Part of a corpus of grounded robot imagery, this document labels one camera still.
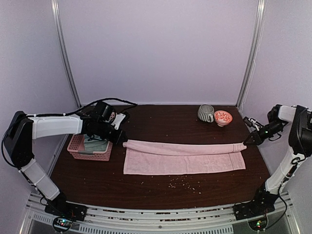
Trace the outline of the pink towel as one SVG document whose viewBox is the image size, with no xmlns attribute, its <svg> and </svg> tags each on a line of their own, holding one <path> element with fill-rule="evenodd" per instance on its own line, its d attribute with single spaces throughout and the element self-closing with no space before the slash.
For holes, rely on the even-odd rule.
<svg viewBox="0 0 312 234">
<path fill-rule="evenodd" d="M 125 175 L 165 176 L 245 170 L 243 143 L 172 144 L 128 140 L 123 143 Z"/>
</svg>

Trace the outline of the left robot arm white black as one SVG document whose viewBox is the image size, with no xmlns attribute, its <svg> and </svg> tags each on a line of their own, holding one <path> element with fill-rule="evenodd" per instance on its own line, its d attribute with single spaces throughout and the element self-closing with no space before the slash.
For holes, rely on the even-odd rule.
<svg viewBox="0 0 312 234">
<path fill-rule="evenodd" d="M 89 139 L 119 144 L 127 141 L 120 126 L 128 118 L 128 113 L 116 113 L 113 106 L 103 101 L 89 112 L 80 109 L 64 114 L 27 115 L 18 111 L 3 134 L 1 153 L 8 153 L 7 164 L 20 171 L 45 199 L 52 201 L 50 206 L 54 212 L 66 216 L 70 205 L 60 198 L 61 191 L 36 162 L 32 141 L 59 135 L 87 135 Z"/>
</svg>

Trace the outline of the pink plastic basket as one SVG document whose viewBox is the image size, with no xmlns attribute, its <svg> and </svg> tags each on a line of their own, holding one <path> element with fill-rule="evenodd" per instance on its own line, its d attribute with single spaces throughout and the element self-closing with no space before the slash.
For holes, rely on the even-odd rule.
<svg viewBox="0 0 312 234">
<path fill-rule="evenodd" d="M 95 146 L 92 146 L 91 149 L 89 147 L 86 149 L 84 135 L 73 135 L 67 147 L 67 151 L 74 159 L 109 161 L 113 144 L 109 141 L 97 142 L 104 142 L 102 145 L 97 147 L 97 149 L 100 148 L 103 149 L 103 151 L 94 151 Z"/>
</svg>

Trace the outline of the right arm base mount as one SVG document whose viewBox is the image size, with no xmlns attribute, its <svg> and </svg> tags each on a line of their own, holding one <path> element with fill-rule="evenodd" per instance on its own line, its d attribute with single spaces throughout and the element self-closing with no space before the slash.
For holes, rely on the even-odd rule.
<svg viewBox="0 0 312 234">
<path fill-rule="evenodd" d="M 265 231 L 269 226 L 268 214 L 275 211 L 274 206 L 257 207 L 253 201 L 245 203 L 236 203 L 233 206 L 233 212 L 236 220 L 246 219 L 251 230 L 260 232 Z"/>
</svg>

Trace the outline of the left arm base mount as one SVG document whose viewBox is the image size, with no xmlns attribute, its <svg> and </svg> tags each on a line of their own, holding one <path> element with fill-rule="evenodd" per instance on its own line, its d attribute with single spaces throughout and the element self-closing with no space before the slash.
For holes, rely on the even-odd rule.
<svg viewBox="0 0 312 234">
<path fill-rule="evenodd" d="M 64 233 L 69 231 L 75 222 L 85 220 L 87 207 L 74 203 L 66 203 L 64 212 L 58 211 L 51 205 L 46 205 L 44 211 L 55 216 L 52 221 L 53 229 L 58 233 Z"/>
</svg>

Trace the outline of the green panda towel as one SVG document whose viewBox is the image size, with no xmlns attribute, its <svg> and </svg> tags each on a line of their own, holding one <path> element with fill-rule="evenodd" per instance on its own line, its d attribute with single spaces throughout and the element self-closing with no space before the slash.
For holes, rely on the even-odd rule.
<svg viewBox="0 0 312 234">
<path fill-rule="evenodd" d="M 107 149 L 108 141 L 101 138 L 84 137 L 83 141 L 84 149 L 88 152 L 104 152 Z"/>
</svg>

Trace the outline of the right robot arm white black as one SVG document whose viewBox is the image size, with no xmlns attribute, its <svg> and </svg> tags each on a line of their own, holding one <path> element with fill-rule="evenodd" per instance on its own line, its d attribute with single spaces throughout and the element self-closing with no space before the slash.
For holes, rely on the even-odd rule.
<svg viewBox="0 0 312 234">
<path fill-rule="evenodd" d="M 291 124 L 288 136 L 288 150 L 276 171 L 255 193 L 250 211 L 262 214 L 275 203 L 287 182 L 294 176 L 300 165 L 312 156 L 312 112 L 304 106 L 275 105 L 267 114 L 268 124 L 262 125 L 251 117 L 244 117 L 248 127 L 254 128 L 244 141 L 244 145 L 260 145 L 265 140 L 275 141 L 281 137 L 284 127 Z"/>
</svg>

